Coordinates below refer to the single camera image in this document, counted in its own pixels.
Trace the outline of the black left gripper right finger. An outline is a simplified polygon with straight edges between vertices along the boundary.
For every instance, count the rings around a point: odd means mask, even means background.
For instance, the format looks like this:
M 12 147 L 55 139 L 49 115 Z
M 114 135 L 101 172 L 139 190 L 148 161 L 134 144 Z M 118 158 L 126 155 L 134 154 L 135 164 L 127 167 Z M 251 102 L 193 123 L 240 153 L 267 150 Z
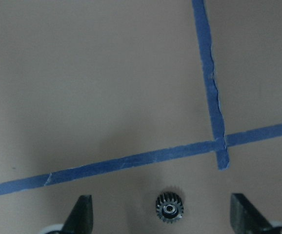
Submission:
M 230 224 L 235 234 L 266 234 L 274 228 L 244 194 L 230 197 Z

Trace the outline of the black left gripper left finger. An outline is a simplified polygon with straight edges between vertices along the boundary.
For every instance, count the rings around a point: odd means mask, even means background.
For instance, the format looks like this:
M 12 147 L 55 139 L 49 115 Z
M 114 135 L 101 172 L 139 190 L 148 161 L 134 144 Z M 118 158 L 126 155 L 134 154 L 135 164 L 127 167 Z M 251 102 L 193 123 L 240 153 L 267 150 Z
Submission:
M 81 195 L 65 221 L 64 234 L 91 234 L 93 230 L 93 202 L 91 195 Z

